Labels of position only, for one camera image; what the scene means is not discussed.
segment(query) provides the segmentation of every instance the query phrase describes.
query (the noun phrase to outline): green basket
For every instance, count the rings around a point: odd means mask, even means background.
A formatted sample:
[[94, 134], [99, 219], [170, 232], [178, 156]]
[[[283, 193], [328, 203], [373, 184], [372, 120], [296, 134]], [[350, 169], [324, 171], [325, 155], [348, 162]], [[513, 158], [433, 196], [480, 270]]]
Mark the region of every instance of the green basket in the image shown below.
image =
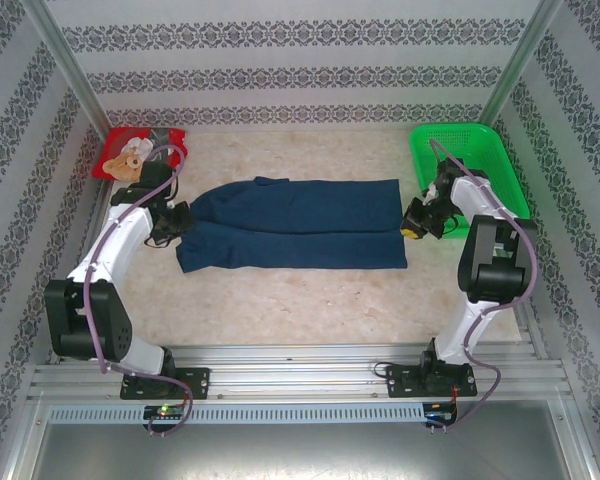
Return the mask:
[[[437, 175], [437, 160], [429, 144], [436, 139], [456, 157], [462, 158], [468, 168], [484, 171], [491, 188], [505, 207], [520, 218], [529, 218], [529, 207], [520, 189], [502, 140], [491, 128], [477, 123], [447, 123], [422, 125], [411, 132], [409, 142], [413, 153], [420, 188], [425, 190]], [[469, 233], [467, 220], [459, 216], [458, 228], [453, 220], [445, 224], [445, 238], [462, 238]]]

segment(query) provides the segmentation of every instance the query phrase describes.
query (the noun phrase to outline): purple cable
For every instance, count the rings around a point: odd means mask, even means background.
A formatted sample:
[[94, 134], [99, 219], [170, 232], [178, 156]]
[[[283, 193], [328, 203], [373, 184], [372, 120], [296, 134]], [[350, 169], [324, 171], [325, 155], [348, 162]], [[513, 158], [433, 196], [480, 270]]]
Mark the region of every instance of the purple cable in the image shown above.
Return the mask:
[[[91, 257], [91, 263], [89, 264], [89, 267], [87, 268], [87, 272], [86, 272], [85, 278], [84, 278], [84, 286], [82, 289], [84, 312], [85, 312], [85, 316], [87, 318], [87, 324], [89, 325], [89, 333], [91, 333], [91, 339], [93, 340], [93, 348], [96, 353], [96, 358], [98, 359], [98, 365], [100, 366], [101, 373], [105, 374], [105, 373], [109, 372], [109, 370], [115, 370], [116, 372], [122, 373], [124, 375], [131, 375], [131, 376], [136, 376], [136, 377], [141, 377], [141, 378], [158, 380], [161, 382], [168, 382], [168, 383], [177, 385], [178, 387], [182, 388], [187, 393], [188, 401], [189, 401], [189, 408], [187, 409], [187, 412], [182, 416], [182, 418], [180, 419], [180, 422], [178, 424], [174, 425], [171, 429], [167, 430], [166, 432], [159, 433], [159, 435], [161, 437], [166, 437], [168, 435], [171, 435], [172, 433], [175, 433], [177, 430], [182, 428], [182, 426], [189, 419], [189, 416], [191, 415], [191, 412], [193, 410], [193, 401], [192, 401], [193, 400], [193, 392], [191, 391], [191, 388], [186, 383], [181, 382], [180, 380], [165, 377], [162, 375], [152, 375], [152, 374], [148, 374], [148, 373], [133, 372], [126, 368], [123, 368], [123, 367], [120, 367], [117, 365], [111, 365], [110, 363], [108, 363], [106, 361], [106, 359], [104, 358], [104, 353], [102, 352], [102, 346], [100, 345], [100, 337], [98, 335], [98, 329], [96, 328], [96, 322], [93, 318], [93, 310], [91, 308], [90, 292], [91, 292], [91, 279], [92, 279], [93, 273], [95, 271], [94, 265], [97, 263], [98, 257], [100, 256], [102, 249], [104, 248], [105, 244], [107, 243], [107, 240], [113, 234], [115, 229], [118, 228], [120, 223], [126, 217], [128, 217], [132, 211], [134, 211], [136, 208], [140, 207], [147, 200], [152, 199], [158, 193], [160, 193], [162, 190], [164, 190], [165, 188], [170, 186], [176, 180], [178, 175], [180, 175], [180, 172], [182, 171], [182, 168], [184, 166], [185, 155], [184, 155], [184, 152], [182, 151], [182, 149], [180, 149], [176, 145], [161, 145], [161, 146], [159, 146], [158, 148], [151, 151], [151, 153], [149, 154], [149, 156], [147, 157], [145, 162], [151, 161], [158, 153], [160, 153], [164, 150], [167, 150], [167, 149], [172, 149], [178, 155], [180, 155], [180, 163], [178, 164], [175, 171], [173, 172], [173, 175], [168, 180], [166, 180], [162, 185], [160, 185], [156, 189], [152, 190], [151, 192], [147, 193], [144, 197], [142, 197], [141, 199], [139, 199], [135, 203], [133, 203], [131, 206], [129, 206], [129, 208], [127, 208], [124, 212], [122, 212], [122, 214], [117, 218], [117, 221], [112, 223], [109, 226], [109, 228], [107, 228], [107, 230], [104, 232], [104, 234], [102, 235], [102, 238], [100, 238], [100, 240], [98, 241], [98, 243], [96, 245], [96, 248], [93, 251], [93, 256]], [[154, 435], [155, 433], [157, 433], [151, 429], [153, 420], [154, 419], [152, 418], [149, 421], [149, 425], [148, 425], [148, 430], [149, 430], [150, 435]]]
[[489, 201], [491, 206], [493, 208], [495, 208], [498, 211], [498, 213], [500, 215], [502, 215], [502, 217], [509, 224], [511, 224], [511, 226], [514, 228], [514, 230], [518, 233], [518, 235], [520, 236], [520, 239], [522, 240], [525, 247], [527, 248], [527, 251], [529, 252], [529, 257], [531, 258], [531, 278], [529, 279], [529, 285], [525, 289], [524, 293], [509, 303], [505, 303], [504, 305], [496, 305], [494, 307], [489, 307], [484, 312], [480, 313], [480, 315], [478, 315], [476, 317], [476, 319], [473, 321], [473, 323], [471, 324], [471, 327], [469, 327], [469, 330], [467, 331], [467, 334], [464, 337], [462, 346], [464, 348], [464, 353], [467, 356], [467, 358], [472, 363], [475, 363], [479, 367], [494, 371], [496, 373], [496, 379], [493, 382], [493, 385], [491, 386], [491, 388], [489, 390], [487, 390], [487, 392], [478, 401], [478, 403], [471, 410], [469, 410], [462, 418], [458, 419], [453, 425], [450, 425], [448, 427], [448, 429], [452, 429], [452, 428], [455, 428], [458, 425], [460, 425], [467, 418], [474, 415], [475, 412], [486, 403], [486, 401], [493, 394], [493, 392], [495, 392], [496, 388], [498, 388], [498, 385], [500, 384], [500, 380], [502, 379], [502, 373], [500, 372], [500, 369], [498, 367], [496, 367], [495, 365], [490, 365], [488, 363], [481, 362], [480, 360], [475, 358], [469, 352], [469, 340], [471, 339], [471, 335], [473, 335], [473, 332], [475, 332], [476, 328], [478, 328], [478, 325], [480, 325], [482, 320], [484, 320], [485, 315], [488, 315], [489, 313], [497, 312], [500, 310], [505, 310], [507, 308], [515, 307], [516, 305], [520, 305], [521, 303], [523, 303], [529, 299], [529, 297], [531, 296], [531, 292], [533, 291], [533, 288], [535, 287], [536, 280], [538, 279], [538, 258], [536, 257], [536, 252], [535, 252], [535, 249], [533, 248], [533, 244], [531, 243], [531, 239], [529, 238], [529, 236], [525, 233], [525, 231], [522, 229], [522, 227], [520, 227], [520, 225], [518, 225], [514, 221], [514, 219], [511, 217], [511, 215], [509, 215], [505, 211], [502, 203], [500, 203], [500, 201], [491, 193], [491, 191], [488, 188], [484, 188], [482, 182], [480, 182], [480, 180], [478, 180], [478, 178], [473, 173], [471, 173], [469, 171], [469, 169], [467, 167], [465, 167], [464, 164], [460, 160], [458, 160], [449, 150], [447, 150], [445, 147], [443, 147], [440, 144], [440, 142], [438, 142], [437, 140], [432, 138], [429, 140], [429, 143], [431, 144], [431, 148], [433, 149], [433, 153], [435, 154], [438, 162], [440, 162], [440, 157], [438, 156], [438, 150], [440, 150], [448, 158], [450, 158], [451, 161], [453, 163], [455, 163], [458, 166], [458, 168], [460, 168], [460, 170], [462, 170], [462, 172], [467, 177], [469, 177], [469, 179], [473, 182], [474, 185], [476, 185], [478, 188], [480, 188], [483, 191], [483, 193], [485, 194], [485, 197], [487, 197], [487, 200]]

